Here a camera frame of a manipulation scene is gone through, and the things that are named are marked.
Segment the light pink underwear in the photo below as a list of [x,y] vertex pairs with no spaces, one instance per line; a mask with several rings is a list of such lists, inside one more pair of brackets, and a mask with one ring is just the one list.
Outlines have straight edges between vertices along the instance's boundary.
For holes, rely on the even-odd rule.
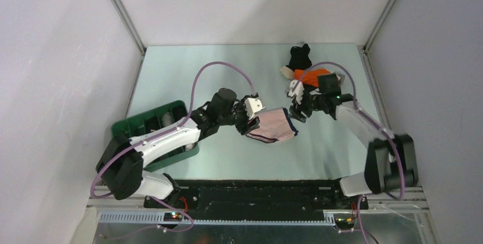
[[265,144],[283,142],[298,135],[286,108],[259,113],[259,127],[248,132],[245,137]]

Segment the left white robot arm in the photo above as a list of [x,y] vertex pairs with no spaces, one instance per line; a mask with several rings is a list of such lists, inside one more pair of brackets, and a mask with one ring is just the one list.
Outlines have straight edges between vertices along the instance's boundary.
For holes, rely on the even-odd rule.
[[241,135],[259,127],[258,114],[265,108],[259,95],[238,99],[234,91],[221,88],[210,101],[162,129],[140,136],[113,137],[96,166],[96,182],[108,188],[107,197],[124,200],[134,194],[151,196],[167,208],[178,205],[180,192],[172,177],[145,168],[156,159],[214,134],[221,126],[234,126]]

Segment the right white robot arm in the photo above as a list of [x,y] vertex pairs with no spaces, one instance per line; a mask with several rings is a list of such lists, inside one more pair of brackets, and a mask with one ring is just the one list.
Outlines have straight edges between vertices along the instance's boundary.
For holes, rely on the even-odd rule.
[[304,123],[313,112],[324,112],[351,130],[367,149],[364,170],[341,178],[340,188],[332,191],[334,206],[345,209],[353,203],[354,196],[403,190],[417,184],[413,138],[382,127],[352,94],[341,92],[336,74],[320,75],[318,88],[312,92],[305,90],[299,80],[292,80],[287,95],[292,99],[291,118]]

